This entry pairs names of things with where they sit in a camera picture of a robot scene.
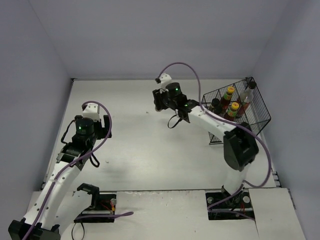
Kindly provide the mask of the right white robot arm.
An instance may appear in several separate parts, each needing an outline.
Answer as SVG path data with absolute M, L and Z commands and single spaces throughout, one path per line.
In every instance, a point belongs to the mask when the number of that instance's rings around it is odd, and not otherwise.
M 259 153 L 255 138 L 247 132 L 248 125 L 244 122 L 238 127 L 220 116 L 209 116 L 198 101 L 182 93 L 177 82 L 168 84 L 165 89 L 153 90 L 152 95 L 156 111 L 171 109 L 179 119 L 201 127 L 222 142 L 223 158 L 229 170 L 222 185 L 221 200 L 227 206 L 237 203 L 248 169 Z

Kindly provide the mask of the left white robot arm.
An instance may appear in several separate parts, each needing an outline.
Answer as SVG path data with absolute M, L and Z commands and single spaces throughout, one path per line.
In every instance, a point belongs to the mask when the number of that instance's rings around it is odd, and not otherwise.
M 11 239 L 59 240 L 68 225 L 80 214 L 83 205 L 89 210 L 99 206 L 99 188 L 87 183 L 82 183 L 75 192 L 80 201 L 75 201 L 71 206 L 62 206 L 61 203 L 86 162 L 95 168 L 100 166 L 94 154 L 98 149 L 95 143 L 98 140 L 104 142 L 112 136 L 112 120 L 108 114 L 101 119 L 97 113 L 83 113 L 76 116 L 73 123 L 75 135 L 70 142 L 64 143 L 51 177 L 38 199 L 21 220 L 10 223 L 8 233 Z

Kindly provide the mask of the spice jar black lid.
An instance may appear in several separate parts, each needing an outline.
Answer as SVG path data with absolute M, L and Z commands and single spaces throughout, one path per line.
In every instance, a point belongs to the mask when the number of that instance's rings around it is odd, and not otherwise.
M 160 108 L 155 107 L 154 108 L 156 112 L 161 112 L 162 110 Z
M 220 100 L 218 98 L 212 99 L 209 110 L 216 115 L 219 115 L 222 112 L 222 106 L 220 105 Z

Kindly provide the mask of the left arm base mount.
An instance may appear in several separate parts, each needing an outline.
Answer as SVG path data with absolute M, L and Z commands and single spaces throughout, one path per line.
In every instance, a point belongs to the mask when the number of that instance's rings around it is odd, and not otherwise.
M 103 193 L 99 187 L 88 183 L 82 183 L 76 190 L 87 193 L 91 199 L 90 205 L 77 216 L 74 223 L 113 223 L 115 221 L 111 217 L 116 211 L 117 195 L 115 193 Z

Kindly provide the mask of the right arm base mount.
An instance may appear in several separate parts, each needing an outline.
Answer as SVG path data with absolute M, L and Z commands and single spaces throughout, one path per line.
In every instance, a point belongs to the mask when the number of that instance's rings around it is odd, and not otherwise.
M 211 207 L 207 215 L 209 221 L 255 220 L 249 191 L 243 190 L 237 196 Z

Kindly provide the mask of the sauce bottle yellow cap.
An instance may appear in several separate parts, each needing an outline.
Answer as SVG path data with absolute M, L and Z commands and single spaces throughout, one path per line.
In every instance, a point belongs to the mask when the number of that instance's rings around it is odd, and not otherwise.
M 239 110 L 240 105 L 237 102 L 233 102 L 227 109 L 226 113 L 224 114 L 223 118 L 225 120 L 233 122 L 236 118 L 237 112 Z
M 235 91 L 235 88 L 233 86 L 229 86 L 226 90 L 226 92 L 224 93 L 224 95 L 221 97 L 220 99 L 220 106 L 221 106 L 221 109 L 222 111 L 226 111 L 226 109 L 228 108 L 230 102 L 231 102 L 231 99 L 232 99 L 232 96 L 233 96 L 233 93 Z

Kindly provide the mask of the tall clear red-label bottle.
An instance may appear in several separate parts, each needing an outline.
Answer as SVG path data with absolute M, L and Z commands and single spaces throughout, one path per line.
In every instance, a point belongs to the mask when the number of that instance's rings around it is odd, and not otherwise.
M 239 109 L 235 117 L 236 119 L 241 118 L 245 114 L 246 109 L 248 108 L 248 106 L 250 105 L 250 103 L 254 98 L 253 92 L 256 86 L 257 86 L 256 82 L 251 81 L 248 84 L 247 88 L 239 94 L 239 97 L 237 99 L 237 103 L 239 104 Z

